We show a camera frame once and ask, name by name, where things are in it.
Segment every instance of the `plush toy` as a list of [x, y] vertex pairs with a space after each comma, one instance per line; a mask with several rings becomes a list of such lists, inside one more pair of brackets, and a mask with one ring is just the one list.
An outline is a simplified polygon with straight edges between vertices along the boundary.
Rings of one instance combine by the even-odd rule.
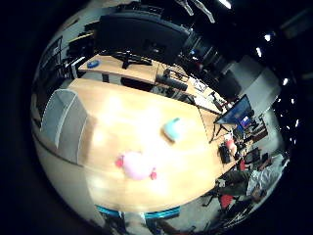
[[127, 176], [135, 180], [150, 177], [157, 179], [156, 164], [153, 159], [140, 152], [127, 152], [115, 162], [117, 167], [123, 167]]
[[184, 127], [182, 126], [182, 120], [180, 118], [175, 118], [168, 123], [166, 123], [163, 127], [163, 131], [165, 135], [171, 140], [171, 141], [177, 141], [179, 140], [183, 133], [182, 130]]

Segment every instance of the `wooden table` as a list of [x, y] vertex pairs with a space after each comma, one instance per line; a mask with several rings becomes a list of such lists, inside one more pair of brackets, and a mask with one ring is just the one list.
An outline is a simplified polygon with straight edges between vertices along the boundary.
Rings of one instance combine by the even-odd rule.
[[[88, 113], [79, 163], [84, 165], [94, 203], [124, 212], [157, 212], [181, 206], [213, 188], [225, 167], [217, 156], [218, 141], [208, 144], [197, 107], [129, 87], [76, 79]], [[162, 133], [173, 118], [184, 121], [185, 134], [171, 143]], [[157, 180], [136, 181], [114, 165], [124, 151], [156, 158]]]
[[[100, 61], [100, 64], [93, 69], [88, 69], [87, 63], [94, 60]], [[159, 62], [152, 61], [151, 66], [133, 64], [130, 65], [126, 70], [122, 68], [122, 65], [122, 61], [112, 56], [96, 55], [81, 65], [78, 70], [118, 75], [134, 80], [144, 81], [150, 84], [155, 84]]]

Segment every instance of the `wall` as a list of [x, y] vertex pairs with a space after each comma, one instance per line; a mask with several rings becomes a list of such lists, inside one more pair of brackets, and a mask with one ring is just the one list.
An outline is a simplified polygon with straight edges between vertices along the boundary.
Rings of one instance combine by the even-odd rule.
[[39, 161], [50, 182], [64, 201], [87, 221], [103, 227], [105, 221], [90, 197], [84, 169], [54, 156], [34, 138]]
[[244, 91], [257, 116], [264, 113], [280, 94], [279, 80], [269, 69], [265, 68], [261, 75]]
[[229, 70], [234, 74], [237, 82], [241, 85], [240, 96], [250, 87], [261, 74], [263, 67], [250, 56], [243, 56], [238, 63], [233, 63]]

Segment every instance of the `monitor screen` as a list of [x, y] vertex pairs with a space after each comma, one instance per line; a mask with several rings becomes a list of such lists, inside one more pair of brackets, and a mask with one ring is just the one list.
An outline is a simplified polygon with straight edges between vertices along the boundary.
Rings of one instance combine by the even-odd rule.
[[115, 13], [101, 17], [96, 48], [111, 52], [130, 51], [172, 65], [189, 34], [186, 28], [154, 16]]
[[243, 96], [230, 110], [219, 117], [217, 124], [240, 124], [243, 128], [248, 125], [247, 114], [251, 111], [251, 105], [247, 96]]

